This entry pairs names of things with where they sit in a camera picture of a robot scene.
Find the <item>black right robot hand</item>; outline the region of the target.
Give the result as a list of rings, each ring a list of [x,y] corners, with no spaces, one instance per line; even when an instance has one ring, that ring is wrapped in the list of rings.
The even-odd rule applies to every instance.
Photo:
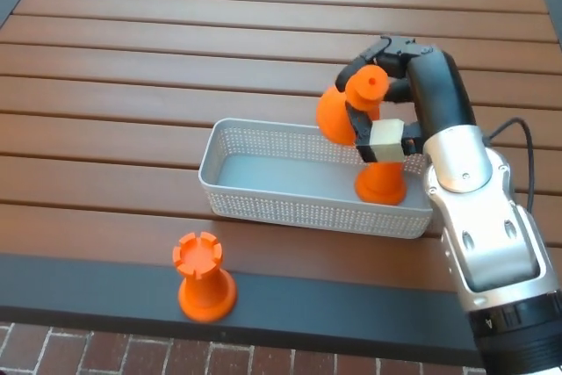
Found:
[[[429,138],[455,126],[475,126],[465,86],[453,58],[412,38],[383,35],[335,79],[345,95],[343,118],[364,162],[402,162],[420,154]],[[413,124],[371,116],[382,102],[412,103]]]

